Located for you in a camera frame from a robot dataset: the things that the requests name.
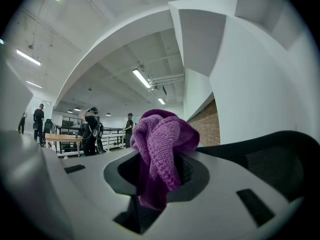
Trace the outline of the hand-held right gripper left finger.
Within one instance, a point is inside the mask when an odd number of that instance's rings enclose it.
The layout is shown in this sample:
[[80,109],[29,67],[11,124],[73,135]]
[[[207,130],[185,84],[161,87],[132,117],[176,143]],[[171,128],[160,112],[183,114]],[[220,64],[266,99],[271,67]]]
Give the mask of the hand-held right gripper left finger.
[[68,159],[59,159],[49,148],[42,151],[74,240],[141,240],[140,234],[114,222],[129,207],[130,197],[115,193],[104,178],[107,164],[125,151]]

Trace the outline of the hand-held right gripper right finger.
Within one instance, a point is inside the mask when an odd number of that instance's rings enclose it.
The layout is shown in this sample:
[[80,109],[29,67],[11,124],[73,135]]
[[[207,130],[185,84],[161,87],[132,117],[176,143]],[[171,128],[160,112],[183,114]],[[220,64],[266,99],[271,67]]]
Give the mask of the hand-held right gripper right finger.
[[[280,192],[242,166],[200,152],[188,152],[209,172],[204,190],[193,200],[169,203],[143,234],[144,240],[270,240],[303,202],[289,202]],[[237,191],[250,189],[274,217],[257,226]]]

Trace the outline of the purple cloth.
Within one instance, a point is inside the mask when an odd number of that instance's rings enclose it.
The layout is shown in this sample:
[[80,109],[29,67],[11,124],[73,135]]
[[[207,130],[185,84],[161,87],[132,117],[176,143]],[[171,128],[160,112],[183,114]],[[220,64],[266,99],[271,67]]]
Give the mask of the purple cloth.
[[152,109],[142,115],[130,145],[140,154],[137,196],[143,207],[165,209],[167,193],[181,186],[174,152],[194,151],[199,142],[199,132],[172,112]]

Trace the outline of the black oval backpack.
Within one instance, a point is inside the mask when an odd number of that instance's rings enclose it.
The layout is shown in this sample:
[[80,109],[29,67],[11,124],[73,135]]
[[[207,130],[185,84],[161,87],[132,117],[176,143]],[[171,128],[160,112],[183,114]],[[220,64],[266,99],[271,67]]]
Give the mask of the black oval backpack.
[[103,134],[103,126],[101,123],[98,123],[96,127],[91,132],[91,137],[96,141],[100,140]]

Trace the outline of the white desk with pale top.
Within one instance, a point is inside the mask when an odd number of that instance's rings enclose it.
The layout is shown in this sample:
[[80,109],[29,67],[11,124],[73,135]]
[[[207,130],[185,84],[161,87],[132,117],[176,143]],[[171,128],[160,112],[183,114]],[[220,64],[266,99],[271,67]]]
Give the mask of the white desk with pale top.
[[103,134],[101,138],[102,147],[105,152],[110,152],[111,149],[121,148],[124,149],[126,147],[125,144],[125,134]]

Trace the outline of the black metal railing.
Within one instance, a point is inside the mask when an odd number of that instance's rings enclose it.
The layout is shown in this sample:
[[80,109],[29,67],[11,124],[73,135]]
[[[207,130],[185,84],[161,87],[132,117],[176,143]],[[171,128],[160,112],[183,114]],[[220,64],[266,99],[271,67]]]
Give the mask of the black metal railing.
[[[83,136],[85,132],[85,124],[79,124],[75,127],[66,127],[61,126],[58,128],[58,131],[56,133],[62,134],[62,135],[78,135]],[[124,132],[120,128],[114,128],[114,127],[104,127],[102,136],[107,134],[124,134]],[[63,153],[75,153],[77,154],[77,144],[75,142],[58,142],[53,141],[52,144],[55,147],[55,150],[58,154]],[[80,147],[80,153],[83,153],[82,143],[79,144]]]

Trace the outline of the white ceiling pipes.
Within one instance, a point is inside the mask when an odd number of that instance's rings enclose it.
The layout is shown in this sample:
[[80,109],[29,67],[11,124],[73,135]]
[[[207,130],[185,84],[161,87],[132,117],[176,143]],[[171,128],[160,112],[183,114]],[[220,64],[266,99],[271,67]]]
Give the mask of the white ceiling pipes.
[[176,75],[168,75],[156,78],[149,78],[147,82],[149,83],[152,89],[155,89],[158,86],[174,84],[177,82],[181,82],[185,80],[185,74],[176,74]]

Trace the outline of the wooden desk with white frame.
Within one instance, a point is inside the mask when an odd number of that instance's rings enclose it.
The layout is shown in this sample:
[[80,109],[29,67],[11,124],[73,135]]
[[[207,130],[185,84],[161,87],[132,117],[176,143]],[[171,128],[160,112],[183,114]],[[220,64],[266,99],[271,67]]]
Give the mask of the wooden desk with white frame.
[[49,148],[49,142],[73,142],[77,144],[77,156],[80,157],[80,143],[83,137],[79,135],[45,133],[46,148]]

